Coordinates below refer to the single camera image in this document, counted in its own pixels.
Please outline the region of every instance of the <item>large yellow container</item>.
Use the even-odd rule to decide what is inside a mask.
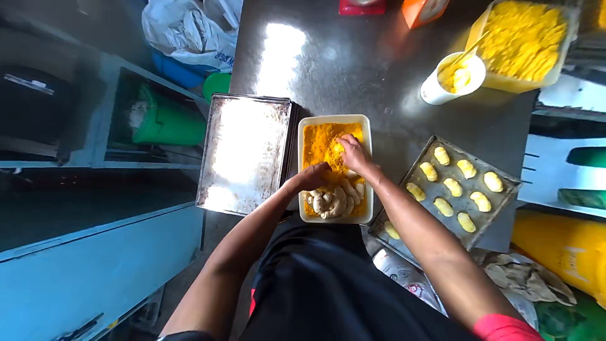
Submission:
[[[512,241],[606,309],[606,224],[518,210]]]
[[[474,22],[471,27],[469,37],[467,38],[465,50],[469,49],[482,36],[482,34],[484,34],[484,26],[486,26],[486,22],[488,21],[488,14],[492,10],[493,6],[503,1],[506,0],[494,0],[493,2],[491,2],[490,5],[488,5],[486,11],[478,18],[478,20],[476,20],[476,22]],[[564,65],[564,60],[566,59],[566,54],[568,53],[568,48],[570,46],[570,43],[572,42],[572,39],[574,38],[576,28],[578,26],[578,16],[575,15],[574,11],[572,11],[570,8],[553,5],[550,5],[548,8],[552,7],[558,7],[562,10],[562,15],[564,17],[563,19],[566,20],[568,26],[564,40],[560,43],[560,48],[558,49],[558,61],[553,66],[553,68],[545,75],[545,78],[543,78],[542,81],[524,81],[514,77],[497,75],[488,71],[487,65],[486,78],[484,79],[482,87],[489,87],[492,89],[504,90],[513,93],[522,93],[529,90],[550,86],[556,81],[558,81],[558,78],[560,77],[560,71],[562,70],[562,66]],[[477,53],[478,48],[475,48],[474,52],[478,56],[481,56],[480,53]]]

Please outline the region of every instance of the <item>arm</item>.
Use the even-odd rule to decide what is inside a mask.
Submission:
[[[324,185],[328,163],[310,166],[242,219],[219,243],[183,296],[160,335],[205,331],[215,340],[229,338],[242,282],[259,259],[289,202],[300,191]]]
[[[402,241],[415,255],[448,314],[469,330],[488,314],[522,317],[438,219],[390,181],[357,139],[344,135],[344,164],[373,187]]]

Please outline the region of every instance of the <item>person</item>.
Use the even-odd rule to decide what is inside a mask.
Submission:
[[[240,340],[542,340],[459,240],[390,181],[354,136],[338,142],[343,163],[373,187],[449,317],[375,268],[358,225],[312,224],[272,237],[300,191],[326,184],[330,166],[320,163],[286,181],[225,236],[160,339],[229,339],[242,282],[259,260]]]

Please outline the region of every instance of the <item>black shirt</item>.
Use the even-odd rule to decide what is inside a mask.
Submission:
[[[358,225],[278,226],[253,287],[256,308],[240,340],[478,339],[377,270]]]

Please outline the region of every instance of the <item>floor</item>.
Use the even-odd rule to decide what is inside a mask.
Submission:
[[[194,281],[204,263],[208,259],[208,256],[213,252],[219,242],[225,237],[225,235],[231,231],[231,229],[242,219],[235,215],[228,215],[218,212],[207,211],[205,231],[204,231],[204,246],[199,257],[187,268],[181,271],[178,275],[168,281],[164,287],[164,296],[162,298],[162,305],[160,308],[160,316],[156,322],[152,333],[159,334],[162,328],[168,321],[168,318],[179,304],[179,301],[185,295],[185,292]],[[282,224],[293,224],[301,225],[304,222],[301,220],[298,214],[293,214],[292,217],[287,219]],[[374,254],[381,248],[381,244],[372,239],[366,233],[367,228],[361,227],[362,236],[369,254]],[[237,340],[242,334],[246,324],[248,322],[248,309],[250,306],[250,286],[254,275],[253,266],[252,270],[248,272],[248,276],[244,280],[242,289],[240,290],[240,296],[238,298],[238,307],[236,308],[236,316],[234,319],[233,326],[231,328],[230,340]]]

